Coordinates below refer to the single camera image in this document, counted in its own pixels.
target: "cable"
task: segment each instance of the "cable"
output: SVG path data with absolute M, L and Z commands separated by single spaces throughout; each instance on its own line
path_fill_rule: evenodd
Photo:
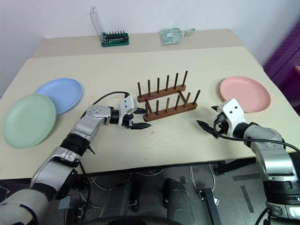
M 188 168 L 189 168 L 189 177 L 191 178 L 191 181 L 192 181 L 192 183 L 193 183 L 193 185 L 194 185 L 194 188 L 196 189 L 196 191 L 199 192 L 200 189 L 196 186 L 195 181 L 194 181 L 194 175 L 193 175 L 193 169 L 192 169 L 192 166 L 189 166 Z
M 80 205 L 82 206 L 83 205 L 83 203 L 82 203 L 82 201 L 81 201 L 81 196 L 80 196 L 80 193 L 81 192 L 79 192 L 79 201 L 80 201 Z
M 227 140 L 238 141 L 238 142 L 270 142 L 270 143 L 281 144 L 283 146 L 290 147 L 290 148 L 294 149 L 296 152 L 300 153 L 300 150 L 297 147 L 295 147 L 289 143 L 285 143 L 285 142 L 281 142 L 281 141 L 275 141 L 275 140 L 270 140 L 270 139 L 247 139 L 247 138 L 235 138 L 235 137 L 224 136 L 217 131 L 216 121 L 214 122 L 214 132 L 219 137 L 227 139 Z
M 213 179 L 213 184 L 212 184 L 212 188 L 211 188 L 211 191 L 214 191 L 216 189 L 216 175 L 215 175 L 215 172 L 212 168 L 211 165 L 208 165 L 209 169 L 210 169 L 210 172 L 211 172 L 211 175 L 212 175 L 212 179 Z M 191 181 L 194 185 L 194 188 L 196 189 L 196 191 L 200 191 L 200 189 L 196 186 L 195 184 L 195 180 L 194 180 L 194 175 L 193 175 L 193 169 L 192 169 L 192 166 L 189 166 L 189 176 L 191 178 Z
M 135 172 L 136 174 L 139 174 L 141 176 L 144 176 L 144 177 L 154 177 L 156 175 L 159 175 L 164 169 L 161 169 L 161 171 L 159 171 L 158 173 L 152 173 L 151 175 L 146 175 L 146 174 L 142 174 L 140 172 Z
M 94 183 L 98 188 L 100 188 L 101 190 L 104 190 L 104 191 L 111 191 L 111 190 L 112 190 L 112 188 L 104 188 L 104 187 L 101 187 L 100 185 L 98 185 L 98 184 L 96 183 L 96 179 L 93 181 L 93 183 Z
M 80 195 L 80 197 L 85 201 L 85 202 L 87 202 L 87 200 L 84 198 L 84 196 L 83 196 L 83 194 L 80 192 L 79 193 L 79 195 Z M 102 207 L 100 207 L 100 206 L 95 206 L 95 205 L 93 205 L 92 203 L 90 203 L 89 202 L 89 205 L 91 206 L 91 207 L 93 207 L 93 208 L 95 208 L 95 209 L 101 209 Z
M 268 218 L 267 218 L 267 220 L 268 220 L 268 222 L 270 223 L 270 221 L 271 221 L 271 213 L 268 211 Z
M 264 209 L 264 210 L 262 211 L 262 213 L 261 213 L 261 214 L 259 215 L 259 217 L 257 218 L 257 221 L 256 221 L 255 225 L 259 225 L 261 219 L 262 219 L 263 216 L 267 213 L 267 211 L 268 211 L 268 209 Z
M 82 163 L 80 162 L 79 165 L 80 165 L 80 168 L 81 168 L 81 170 L 82 170 L 84 179 L 85 179 L 85 181 L 86 181 L 86 183 L 87 183 L 87 185 L 88 185 L 88 197 L 87 197 L 87 200 L 85 201 L 85 209 L 84 209 L 84 211 L 83 211 L 82 219 L 81 219 L 81 222 L 83 223 L 84 217 L 85 217 L 85 214 L 86 214 L 86 211 L 87 211 L 87 209 L 88 209 L 88 205 L 89 205 L 89 203 L 90 203 L 90 182 L 89 182 L 89 179 L 88 179 L 88 177 L 87 177 L 87 175 L 86 175 L 86 173 L 85 173 L 85 170 L 84 170 L 84 168 L 83 168 Z
M 95 179 L 97 179 L 97 177 L 92 177 L 92 181 L 90 181 L 90 183 L 93 183 Z
M 151 170 L 148 170 L 148 172 L 151 173 L 151 174 L 153 174 L 153 175 L 158 175 L 158 174 L 160 174 L 162 172 L 162 170 L 159 171 L 159 172 L 152 172 Z
M 130 176 L 129 176 L 129 178 L 127 179 L 127 180 L 125 180 L 124 182 L 126 182 L 126 181 L 129 181 L 130 179 L 131 179 L 131 177 L 132 177 L 132 173 L 130 173 Z M 100 188 L 100 189 L 102 189 L 102 190 L 104 190 L 104 191 L 111 191 L 112 190 L 112 188 L 104 188 L 104 187 L 101 187 L 100 185 L 98 185 L 97 183 L 96 183 L 96 179 L 97 179 L 97 177 L 95 177 L 95 179 L 92 181 L 98 188 Z
M 214 168 L 212 167 L 212 165 L 208 165 L 211 175 L 212 175 L 212 179 L 213 179 L 213 184 L 212 184 L 212 189 L 211 191 L 214 191 L 216 189 L 216 175 L 215 175 L 215 171 Z
M 8 194 L 10 193 L 10 190 L 8 190 L 7 188 L 5 188 L 5 187 L 3 187 L 3 186 L 1 186 L 1 185 L 0 185 L 0 188 L 6 190 L 6 195 L 5 195 L 5 197 L 4 197 L 4 199 L 6 199 L 6 198 L 8 197 Z
M 101 98 L 99 98 L 96 102 L 94 102 L 92 105 L 95 105 L 95 104 L 97 104 L 98 102 L 100 102 L 103 98 L 105 98 L 105 97 L 107 97 L 107 96 L 109 96 L 109 95 L 113 95 L 113 94 L 124 94 L 125 95 L 125 97 L 127 97 L 128 95 L 129 95 L 129 93 L 128 92 L 125 92 L 125 91 L 114 91 L 114 92 L 110 92 L 110 93 L 108 93 L 108 94 L 106 94 L 106 95 L 103 95 Z

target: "beige table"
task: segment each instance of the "beige table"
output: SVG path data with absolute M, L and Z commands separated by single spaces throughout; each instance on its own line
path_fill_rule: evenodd
M 181 47 L 167 46 L 168 51 L 162 51 L 165 48 L 161 46 L 159 50 L 146 52 L 132 50 L 127 53 L 89 55 L 75 52 L 67 53 L 68 56 L 27 60 L 3 96 L 1 120 L 16 100 L 33 93 L 41 84 L 52 79 L 71 77 L 78 80 L 83 86 L 83 95 L 74 109 L 57 117 L 53 131 L 41 144 L 18 150 L 8 146 L 1 136 L 0 179 L 31 177 L 52 150 L 60 145 L 86 108 L 104 94 L 125 90 L 137 97 L 136 82 L 141 82 L 142 91 L 145 92 L 148 79 L 151 79 L 152 88 L 155 89 L 156 79 L 160 77 L 161 86 L 164 87 L 167 75 L 170 75 L 172 83 L 176 72 L 179 72 L 180 83 L 185 70 L 189 73 L 184 94 L 190 91 L 193 99 L 198 89 L 202 91 L 198 107 L 193 111 L 154 121 L 150 128 L 144 130 L 129 130 L 116 125 L 102 127 L 92 143 L 96 155 L 87 151 L 82 160 L 88 173 L 252 157 L 252 151 L 242 143 L 215 140 L 196 123 L 196 120 L 204 120 L 212 124 L 216 112 L 210 107 L 222 102 L 218 94 L 219 84 L 224 78 L 233 75 L 257 80 L 271 95 L 271 105 L 267 110 L 246 114 L 246 119 L 271 127 L 287 142 L 300 146 L 299 116 L 245 47 L 239 43 L 237 46 L 199 47 L 197 39 L 185 41 L 186 45 L 194 42 L 196 48 L 182 49 L 185 46 L 182 43 Z M 175 104 L 176 97 L 171 96 L 170 105 Z M 115 95 L 100 103 L 117 107 L 122 98 L 122 95 Z M 160 99 L 162 107 L 165 101 L 166 98 Z M 154 108 L 155 101 L 150 103 Z M 142 116 L 135 115 L 135 122 L 140 121 Z

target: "robotic hand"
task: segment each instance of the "robotic hand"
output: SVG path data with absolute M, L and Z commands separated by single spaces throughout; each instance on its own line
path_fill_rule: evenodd
M 131 129 L 148 128 L 148 123 L 132 122 L 132 113 L 144 113 L 136 108 L 130 95 L 125 95 L 120 109 L 91 105 L 71 129 L 62 144 L 34 174 L 30 188 L 20 190 L 0 203 L 0 225 L 40 223 L 50 202 L 64 198 L 71 189 L 83 154 L 90 149 L 102 125 L 118 124 Z
M 247 124 L 244 112 L 235 99 L 212 108 L 219 112 L 213 128 L 203 121 L 197 120 L 197 123 L 215 138 L 243 141 L 256 154 L 267 197 L 269 220 L 266 224 L 299 224 L 300 186 L 285 146 L 299 150 L 284 143 L 277 131 L 255 123 Z

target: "gray floor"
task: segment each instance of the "gray floor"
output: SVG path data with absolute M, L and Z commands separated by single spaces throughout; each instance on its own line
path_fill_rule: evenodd
M 212 176 L 207 165 L 194 165 L 194 179 L 199 188 L 212 187 Z M 130 173 L 118 173 L 114 175 L 106 175 L 97 177 L 97 184 L 111 188 L 117 183 L 128 179 Z M 166 209 L 162 205 L 161 187 L 165 178 L 173 178 L 180 180 L 180 177 L 185 177 L 185 187 L 190 194 L 191 202 L 194 209 L 196 224 L 210 225 L 209 215 L 205 202 L 202 202 L 198 193 L 193 187 L 189 177 L 188 166 L 173 167 L 164 169 L 164 171 L 153 177 L 144 177 L 137 173 L 133 173 L 131 180 L 138 181 L 141 188 L 140 195 L 140 210 L 134 213 L 128 211 L 129 215 L 144 215 L 166 217 Z M 220 218 L 223 225 L 253 225 L 265 208 L 265 195 L 263 192 L 263 184 L 259 178 L 256 165 L 246 166 L 228 174 L 216 177 L 216 190 L 214 196 L 219 199 L 217 206 Z M 91 203 L 96 206 L 101 206 L 108 194 L 108 191 L 103 191 L 91 185 Z M 72 192 L 72 195 L 78 197 L 78 192 Z M 43 221 L 43 225 L 63 225 L 63 210 L 58 210 L 58 201 L 54 201 L 47 212 Z M 100 210 L 89 208 L 87 212 L 87 220 L 96 218 Z

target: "metal bracket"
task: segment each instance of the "metal bracket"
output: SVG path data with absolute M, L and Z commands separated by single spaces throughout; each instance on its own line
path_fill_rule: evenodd
M 212 225 L 222 225 L 214 195 L 210 188 L 199 191 L 202 201 L 205 201 Z
M 215 173 L 217 175 L 223 175 L 227 172 L 231 172 L 233 170 L 242 168 L 244 166 L 253 164 L 256 162 L 256 158 L 239 158 L 230 163 L 226 163 L 225 161 L 219 161 L 217 167 L 214 167 Z

